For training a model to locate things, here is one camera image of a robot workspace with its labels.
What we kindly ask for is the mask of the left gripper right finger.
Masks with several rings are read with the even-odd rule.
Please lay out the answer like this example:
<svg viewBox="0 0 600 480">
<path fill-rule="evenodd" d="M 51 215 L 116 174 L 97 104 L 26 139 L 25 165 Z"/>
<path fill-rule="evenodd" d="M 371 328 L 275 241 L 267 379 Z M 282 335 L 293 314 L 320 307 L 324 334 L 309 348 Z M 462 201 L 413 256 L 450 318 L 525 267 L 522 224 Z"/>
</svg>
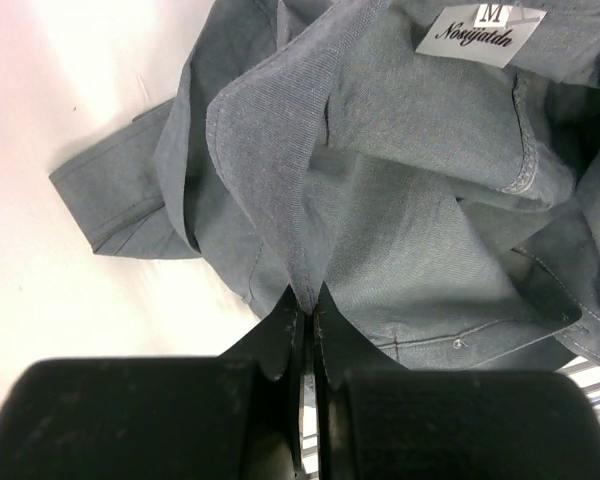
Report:
<svg viewBox="0 0 600 480">
<path fill-rule="evenodd" d="M 600 424 L 568 377 L 413 371 L 322 289 L 312 315 L 323 479 L 600 479 Z"/>
</svg>

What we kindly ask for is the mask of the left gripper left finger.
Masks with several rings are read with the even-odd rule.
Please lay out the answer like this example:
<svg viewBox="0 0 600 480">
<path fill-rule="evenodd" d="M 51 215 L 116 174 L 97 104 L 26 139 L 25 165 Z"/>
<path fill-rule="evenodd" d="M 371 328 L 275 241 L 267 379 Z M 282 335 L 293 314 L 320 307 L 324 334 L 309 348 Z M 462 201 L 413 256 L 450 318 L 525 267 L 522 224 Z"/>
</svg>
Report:
<svg viewBox="0 0 600 480">
<path fill-rule="evenodd" d="M 52 359 L 0 409 L 0 479 L 300 479 L 291 291 L 216 357 Z"/>
</svg>

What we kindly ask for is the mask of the grey button shirt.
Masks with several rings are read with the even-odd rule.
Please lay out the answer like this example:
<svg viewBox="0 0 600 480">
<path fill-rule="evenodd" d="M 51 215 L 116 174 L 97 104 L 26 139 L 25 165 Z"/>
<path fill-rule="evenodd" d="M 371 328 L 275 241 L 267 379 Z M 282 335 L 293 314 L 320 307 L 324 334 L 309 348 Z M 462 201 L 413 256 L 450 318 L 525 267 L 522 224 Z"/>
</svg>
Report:
<svg viewBox="0 0 600 480">
<path fill-rule="evenodd" d="M 600 366 L 600 1 L 218 1 L 50 179 L 100 255 L 322 287 L 411 369 Z"/>
</svg>

